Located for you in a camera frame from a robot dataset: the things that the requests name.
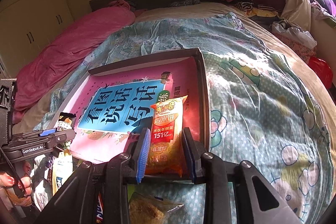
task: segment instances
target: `food bag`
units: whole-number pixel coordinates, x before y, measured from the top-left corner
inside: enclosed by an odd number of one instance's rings
[[[163,224],[172,212],[182,206],[182,203],[134,192],[129,201],[131,224]]]
[[[183,103],[187,96],[159,102],[152,123],[151,146],[148,153],[146,175],[178,173],[182,176],[181,132]]]

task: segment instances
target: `white cabinet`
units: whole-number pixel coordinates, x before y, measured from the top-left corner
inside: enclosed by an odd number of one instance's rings
[[[72,22],[66,0],[17,0],[2,10],[0,60],[9,76],[15,77]]]

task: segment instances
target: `cabinet handle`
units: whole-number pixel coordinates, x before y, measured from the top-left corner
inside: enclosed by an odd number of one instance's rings
[[[28,35],[27,33],[26,33],[26,35],[28,36],[29,42],[30,42],[30,43],[32,43],[32,41],[30,40],[30,37],[29,37],[29,35]]]
[[[31,32],[29,32],[30,33],[30,36],[31,36],[31,38],[33,39],[33,42],[34,42],[34,37],[33,37],[33,35],[31,34]]]

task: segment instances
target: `red label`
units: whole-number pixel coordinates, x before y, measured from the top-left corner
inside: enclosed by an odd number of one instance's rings
[[[151,143],[170,142],[174,139],[175,121],[170,122],[165,126],[157,126],[153,124]]]

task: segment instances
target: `snack bag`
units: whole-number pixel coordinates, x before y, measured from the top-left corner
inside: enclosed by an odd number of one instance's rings
[[[69,150],[60,152],[58,158],[54,159],[52,168],[52,194],[61,188],[64,182],[73,172],[72,155]]]
[[[129,217],[131,224],[163,224],[171,213],[183,206],[183,203],[134,192],[129,201]]]
[[[76,122],[76,114],[61,112],[57,122],[57,131],[73,129]]]
[[[173,172],[182,176],[180,135],[186,98],[169,99],[151,106],[155,112],[146,175]]]

